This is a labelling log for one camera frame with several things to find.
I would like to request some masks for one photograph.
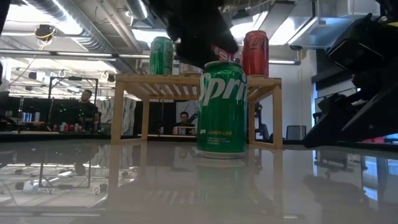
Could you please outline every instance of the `green soda can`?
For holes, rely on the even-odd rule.
[[[246,148],[247,81],[240,64],[216,61],[200,78],[198,147],[204,157],[241,157]]]
[[[152,75],[173,73],[173,42],[166,37],[156,37],[150,45],[149,71]]]

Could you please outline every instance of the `person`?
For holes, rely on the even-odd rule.
[[[181,128],[181,127],[195,127],[188,121],[189,114],[186,111],[180,113],[181,122],[174,125],[173,134],[195,134],[195,128]]]
[[[89,130],[93,126],[93,122],[97,123],[100,120],[98,108],[90,102],[90,98],[93,95],[91,90],[85,90],[81,94],[79,102],[79,115],[78,123],[82,129]]]

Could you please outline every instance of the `shelf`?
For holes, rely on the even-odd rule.
[[[248,78],[248,101],[258,102],[269,96],[275,86],[281,85],[280,78],[264,75],[250,75]],[[185,75],[135,75],[118,74],[117,82],[123,88],[142,100],[197,100],[200,94],[200,74]]]

